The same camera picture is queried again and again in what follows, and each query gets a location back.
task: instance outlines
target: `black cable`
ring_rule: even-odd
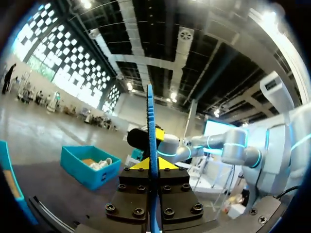
[[[295,190],[295,189],[298,189],[300,186],[294,186],[294,187],[291,187],[289,189],[286,189],[284,192],[282,192],[280,195],[277,195],[276,196],[276,199],[280,199],[281,197],[283,197],[285,194]]]

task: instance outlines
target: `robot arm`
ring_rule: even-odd
[[[178,138],[167,135],[158,148],[160,157],[171,163],[185,161],[192,157],[202,156],[203,148],[223,149],[222,162],[232,165],[256,167],[261,160],[261,151],[247,147],[247,132],[232,129],[224,134],[210,136],[194,136],[185,145],[178,147]]]

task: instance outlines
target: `yellow triangle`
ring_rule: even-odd
[[[169,169],[178,169],[177,166],[175,166],[174,164],[171,164],[170,162],[167,162],[165,159],[159,157],[159,169],[163,170],[166,169],[167,167]],[[131,169],[149,169],[149,158],[144,159],[143,161],[141,161],[139,164],[136,164],[134,166],[131,167]]]
[[[170,162],[167,162],[165,159],[159,157],[159,169],[163,170],[166,169],[167,167],[169,169],[178,169],[178,167],[175,166],[174,164],[171,164]]]
[[[140,169],[140,168],[149,169],[149,158],[146,158],[143,161],[141,161],[139,164],[136,164],[131,167],[131,169]]]

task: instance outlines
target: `white object in bin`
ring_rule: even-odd
[[[228,212],[228,216],[232,219],[237,218],[241,214],[243,214],[245,211],[245,206],[241,204],[234,204],[230,207],[230,210]]]
[[[98,163],[92,163],[89,167],[94,169],[95,171],[98,171],[99,169],[101,169]]]
[[[108,165],[112,164],[112,159],[111,158],[107,158],[106,162],[108,163]]]
[[[111,158],[107,158],[106,160],[101,160],[99,161],[99,163],[92,163],[89,167],[98,171],[102,168],[104,168],[105,166],[108,166],[112,164],[112,159]]]

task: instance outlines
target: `checkered window pattern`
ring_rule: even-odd
[[[38,40],[38,36],[45,32],[48,26],[56,20],[57,17],[54,15],[51,4],[41,5],[38,12],[28,20],[18,33],[12,52],[23,61],[30,48]]]
[[[32,36],[40,35],[48,25],[57,20],[54,11],[49,11],[50,6],[41,6],[38,13],[25,25],[27,32],[31,29]],[[17,37],[27,38],[25,32],[21,32],[22,35],[18,34]],[[33,39],[32,36],[29,36],[33,41],[28,43],[29,49],[37,40],[37,37]],[[107,87],[107,82],[110,81],[104,69],[64,25],[54,27],[51,33],[42,39],[27,64],[61,89],[95,108]]]
[[[105,113],[112,114],[119,97],[120,97],[120,91],[118,90],[116,85],[113,85],[113,87],[111,88],[109,92],[108,99],[105,101],[103,105],[103,111]]]

